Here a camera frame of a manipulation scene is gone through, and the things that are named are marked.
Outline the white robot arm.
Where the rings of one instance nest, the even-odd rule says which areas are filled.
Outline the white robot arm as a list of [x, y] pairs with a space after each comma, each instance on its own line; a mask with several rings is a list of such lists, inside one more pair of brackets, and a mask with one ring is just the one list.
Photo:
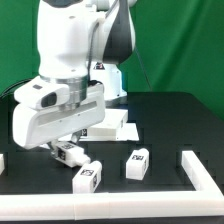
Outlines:
[[104, 86], [93, 61], [117, 65], [135, 48], [137, 0], [40, 0], [39, 74], [14, 92], [13, 139], [32, 149], [101, 122]]

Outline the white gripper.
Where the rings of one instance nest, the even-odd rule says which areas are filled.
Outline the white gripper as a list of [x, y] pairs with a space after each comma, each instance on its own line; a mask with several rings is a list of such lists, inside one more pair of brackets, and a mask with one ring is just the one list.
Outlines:
[[52, 157], [58, 156], [53, 140], [72, 134], [70, 141], [77, 144], [80, 130], [100, 123], [105, 117], [105, 101], [102, 84], [90, 86], [87, 98], [76, 107], [51, 107], [31, 109], [18, 104], [13, 113], [13, 140], [25, 149], [48, 143]]

